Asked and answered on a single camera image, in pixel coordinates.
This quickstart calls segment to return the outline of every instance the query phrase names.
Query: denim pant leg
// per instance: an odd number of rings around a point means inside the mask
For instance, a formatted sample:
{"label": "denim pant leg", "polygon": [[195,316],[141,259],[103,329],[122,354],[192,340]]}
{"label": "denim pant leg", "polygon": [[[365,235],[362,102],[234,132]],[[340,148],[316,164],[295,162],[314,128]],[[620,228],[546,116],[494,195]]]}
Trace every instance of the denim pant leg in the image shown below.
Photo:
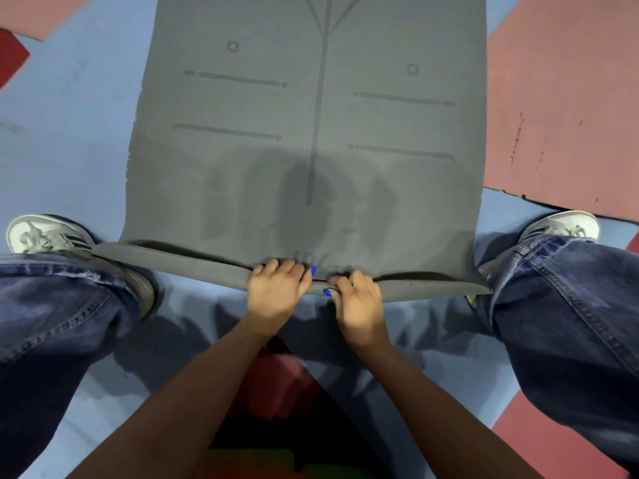
{"label": "denim pant leg", "polygon": [[90,262],[43,252],[0,256],[2,476],[48,445],[89,365],[131,329],[135,292]]}
{"label": "denim pant leg", "polygon": [[524,395],[635,475],[639,465],[639,256],[567,236],[498,257],[477,311]]}

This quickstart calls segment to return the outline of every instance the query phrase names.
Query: person's left hand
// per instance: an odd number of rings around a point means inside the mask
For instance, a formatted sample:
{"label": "person's left hand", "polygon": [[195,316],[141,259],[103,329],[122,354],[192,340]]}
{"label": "person's left hand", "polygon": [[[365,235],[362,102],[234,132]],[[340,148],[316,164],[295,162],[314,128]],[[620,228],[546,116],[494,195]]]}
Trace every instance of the person's left hand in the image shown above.
{"label": "person's left hand", "polygon": [[275,336],[288,321],[313,282],[312,270],[315,268],[304,272],[304,266],[293,260],[279,265],[275,258],[267,265],[260,264],[253,269],[247,284],[247,318],[261,334]]}

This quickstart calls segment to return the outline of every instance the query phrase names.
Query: hand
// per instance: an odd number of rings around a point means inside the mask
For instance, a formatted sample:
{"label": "hand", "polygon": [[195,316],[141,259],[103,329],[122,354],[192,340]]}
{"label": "hand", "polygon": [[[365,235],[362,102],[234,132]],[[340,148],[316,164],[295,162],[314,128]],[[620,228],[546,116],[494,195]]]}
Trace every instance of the hand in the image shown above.
{"label": "hand", "polygon": [[249,312],[247,318],[266,336],[275,336],[293,314],[300,298],[313,282],[315,268],[304,272],[302,264],[287,260],[282,265],[276,258],[260,264],[251,273]]}
{"label": "hand", "polygon": [[370,276],[354,271],[350,279],[333,277],[328,282],[337,288],[326,289],[335,303],[337,323],[355,351],[390,343],[381,304],[381,291]]}

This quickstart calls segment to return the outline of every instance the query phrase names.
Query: sneaker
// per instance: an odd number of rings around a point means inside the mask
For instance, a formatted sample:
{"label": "sneaker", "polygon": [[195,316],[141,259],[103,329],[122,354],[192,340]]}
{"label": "sneaker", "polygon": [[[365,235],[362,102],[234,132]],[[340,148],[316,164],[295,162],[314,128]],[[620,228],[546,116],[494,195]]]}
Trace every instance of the sneaker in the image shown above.
{"label": "sneaker", "polygon": [[95,241],[84,228],[49,215],[23,215],[9,224],[6,242],[13,253],[60,252],[86,260],[126,281],[140,300],[140,317],[153,307],[155,290],[141,273],[91,253]]}
{"label": "sneaker", "polygon": [[[581,210],[568,210],[549,215],[548,217],[533,222],[524,229],[517,243],[528,237],[541,234],[589,237],[595,241],[599,241],[600,233],[601,227],[599,226],[599,221],[592,213]],[[491,261],[480,265],[477,270],[479,270],[479,273],[481,273],[486,280],[490,279],[491,272],[496,267],[495,264],[498,263],[501,256],[507,254],[507,251],[502,253]],[[468,304],[473,307],[477,307],[476,298],[476,296],[466,296]]]}

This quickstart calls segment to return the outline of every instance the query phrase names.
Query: gray yoga mat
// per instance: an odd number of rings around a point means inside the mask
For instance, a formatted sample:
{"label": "gray yoga mat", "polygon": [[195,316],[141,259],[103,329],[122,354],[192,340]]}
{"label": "gray yoga mat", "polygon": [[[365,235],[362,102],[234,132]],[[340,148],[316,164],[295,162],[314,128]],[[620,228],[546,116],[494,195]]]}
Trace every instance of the gray yoga mat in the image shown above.
{"label": "gray yoga mat", "polygon": [[485,0],[158,0],[126,221],[95,253],[245,289],[270,257],[385,301],[488,291],[473,265]]}

